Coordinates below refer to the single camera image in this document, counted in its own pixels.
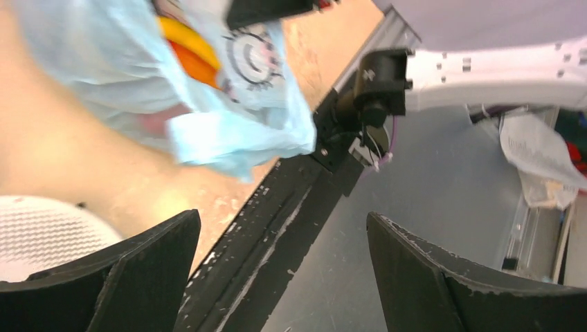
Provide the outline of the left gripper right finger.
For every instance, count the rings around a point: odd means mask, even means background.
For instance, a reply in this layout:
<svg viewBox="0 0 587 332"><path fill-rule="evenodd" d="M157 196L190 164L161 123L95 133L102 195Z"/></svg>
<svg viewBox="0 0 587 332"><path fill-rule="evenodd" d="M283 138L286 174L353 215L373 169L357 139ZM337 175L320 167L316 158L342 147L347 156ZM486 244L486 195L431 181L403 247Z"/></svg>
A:
<svg viewBox="0 0 587 332"><path fill-rule="evenodd" d="M389 331L585 331L586 290L457 256L371 212L368 245Z"/></svg>

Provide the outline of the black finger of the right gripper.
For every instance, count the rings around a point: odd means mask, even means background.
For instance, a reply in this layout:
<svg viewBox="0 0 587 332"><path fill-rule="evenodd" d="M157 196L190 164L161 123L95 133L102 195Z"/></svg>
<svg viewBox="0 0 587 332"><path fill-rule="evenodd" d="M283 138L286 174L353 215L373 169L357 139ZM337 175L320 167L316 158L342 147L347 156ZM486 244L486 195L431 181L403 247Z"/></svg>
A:
<svg viewBox="0 0 587 332"><path fill-rule="evenodd" d="M229 29L275 21L331 7L330 0L234 0L225 14Z"/></svg>

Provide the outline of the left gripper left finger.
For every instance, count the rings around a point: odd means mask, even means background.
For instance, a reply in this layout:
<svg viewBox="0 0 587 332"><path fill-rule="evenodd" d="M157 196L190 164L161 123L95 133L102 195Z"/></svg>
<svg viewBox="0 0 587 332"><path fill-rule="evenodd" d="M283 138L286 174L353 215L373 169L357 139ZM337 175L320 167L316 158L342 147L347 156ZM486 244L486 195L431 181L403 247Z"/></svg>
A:
<svg viewBox="0 0 587 332"><path fill-rule="evenodd" d="M2 331L172 331L201 220L186 210L22 282L1 283Z"/></svg>

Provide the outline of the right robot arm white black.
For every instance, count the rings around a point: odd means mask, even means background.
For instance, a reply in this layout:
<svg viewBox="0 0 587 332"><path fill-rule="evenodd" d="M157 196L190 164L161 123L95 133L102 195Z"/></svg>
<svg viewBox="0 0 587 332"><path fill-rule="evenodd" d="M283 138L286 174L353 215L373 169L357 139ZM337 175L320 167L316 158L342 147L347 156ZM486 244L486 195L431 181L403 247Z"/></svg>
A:
<svg viewBox="0 0 587 332"><path fill-rule="evenodd" d="M586 108L585 1L378 1L428 44L369 48L330 112L341 127L458 104Z"/></svg>

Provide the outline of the light blue plastic bag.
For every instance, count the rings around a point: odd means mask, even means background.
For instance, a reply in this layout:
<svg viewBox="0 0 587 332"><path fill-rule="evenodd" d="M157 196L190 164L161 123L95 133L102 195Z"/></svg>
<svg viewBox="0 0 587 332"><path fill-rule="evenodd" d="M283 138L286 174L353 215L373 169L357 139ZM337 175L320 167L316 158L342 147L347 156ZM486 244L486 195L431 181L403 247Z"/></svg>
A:
<svg viewBox="0 0 587 332"><path fill-rule="evenodd" d="M221 64L215 89L191 78L151 1L13 1L33 59L108 127L178 163L249 181L273 158L312 153L312 111L286 61L278 20L231 30L228 1L182 1Z"/></svg>

